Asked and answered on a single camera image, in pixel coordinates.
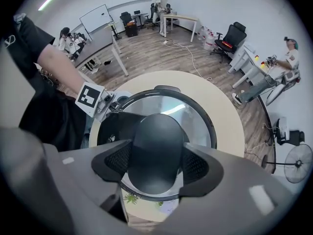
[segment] whiteboard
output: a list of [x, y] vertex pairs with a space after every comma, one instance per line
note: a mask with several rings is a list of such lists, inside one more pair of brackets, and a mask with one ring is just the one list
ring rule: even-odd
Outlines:
[[88, 33], [112, 21], [107, 6], [104, 4], [80, 18]]

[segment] red object on chair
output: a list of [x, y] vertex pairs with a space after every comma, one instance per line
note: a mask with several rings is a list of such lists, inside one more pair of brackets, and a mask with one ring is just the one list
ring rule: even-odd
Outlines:
[[231, 49], [233, 48], [233, 45], [229, 44], [228, 42], [222, 41], [222, 44], [226, 45], [227, 47], [229, 47]]

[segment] shirt logo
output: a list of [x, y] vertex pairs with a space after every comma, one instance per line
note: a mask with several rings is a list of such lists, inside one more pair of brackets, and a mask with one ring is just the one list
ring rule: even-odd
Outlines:
[[15, 36], [11, 35], [4, 41], [4, 46], [5, 48], [8, 48], [13, 43], [15, 43]]
[[94, 106], [96, 105], [96, 101], [100, 95], [100, 92], [86, 85], [84, 86], [82, 91], [83, 93], [79, 95], [77, 101], [84, 105], [94, 108]]

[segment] desk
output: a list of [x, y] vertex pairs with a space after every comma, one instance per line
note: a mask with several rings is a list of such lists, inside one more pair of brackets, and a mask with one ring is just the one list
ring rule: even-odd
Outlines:
[[146, 16], [148, 15], [148, 13], [140, 13], [140, 14], [137, 14], [137, 15], [133, 15], [132, 18], [136, 18], [136, 17], [139, 17], [139, 21], [140, 21], [140, 28], [142, 29], [143, 28], [143, 25], [141, 23], [141, 16]]
[[112, 36], [112, 32], [110, 29], [107, 29], [103, 31], [103, 34], [101, 34], [101, 37], [94, 39], [92, 42], [87, 42], [85, 47], [83, 48], [82, 52], [78, 56], [78, 58], [75, 61], [75, 67], [80, 69], [82, 66], [84, 66], [90, 59], [96, 58], [97, 54], [102, 51], [103, 49], [109, 47], [112, 45], [112, 53], [114, 57], [116, 58], [118, 64], [122, 68], [124, 74], [128, 76], [128, 72], [122, 62], [122, 60], [119, 57], [118, 52], [121, 54], [121, 50], [118, 47], [115, 38]]
[[[217, 136], [217, 149], [244, 157], [245, 137], [239, 115], [228, 97], [211, 82], [187, 72], [166, 70], [135, 77], [119, 87], [117, 91], [136, 94], [154, 89], [157, 85], [177, 87], [181, 93], [195, 100], [213, 122]], [[90, 147], [97, 146], [99, 128], [100, 122], [95, 120], [90, 132]], [[122, 194], [125, 197], [128, 193], [122, 190]], [[127, 213], [145, 220], [162, 222], [168, 216], [156, 208], [157, 202], [138, 199], [136, 205], [127, 204], [126, 200], [124, 204]]]
[[[239, 59], [238, 63], [244, 58], [245, 55], [248, 55], [249, 60], [252, 63], [252, 68], [241, 78], [236, 82], [232, 87], [236, 88], [238, 87], [242, 82], [244, 82], [247, 78], [254, 77], [257, 73], [262, 73], [263, 75], [266, 75], [268, 73], [268, 67], [264, 66], [264, 68], [261, 67], [262, 59], [259, 57], [258, 61], [255, 61], [256, 54], [252, 53], [247, 48], [244, 48], [245, 53], [242, 55], [242, 57]], [[234, 65], [228, 72], [232, 72], [236, 65]]]
[[186, 19], [186, 20], [194, 21], [195, 24], [194, 24], [194, 29], [193, 29], [193, 32], [192, 32], [192, 36], [191, 36], [190, 42], [193, 41], [194, 35], [195, 35], [195, 32], [196, 32], [198, 18], [190, 18], [190, 17], [186, 17], [186, 16], [182, 16], [182, 15], [175, 15], [175, 14], [166, 14], [166, 15], [164, 15], [164, 37], [166, 37], [166, 19], [167, 18], [172, 19], [171, 20], [171, 30], [173, 30], [173, 19], [174, 18]]
[[104, 29], [111, 27], [111, 29], [112, 29], [112, 31], [114, 33], [115, 39], [119, 40], [119, 39], [122, 39], [122, 38], [117, 35], [117, 32], [116, 32], [116, 30], [113, 27], [113, 26], [115, 26], [117, 24], [118, 24], [118, 22], [116, 22], [116, 23], [109, 23], [107, 26], [104, 27]]

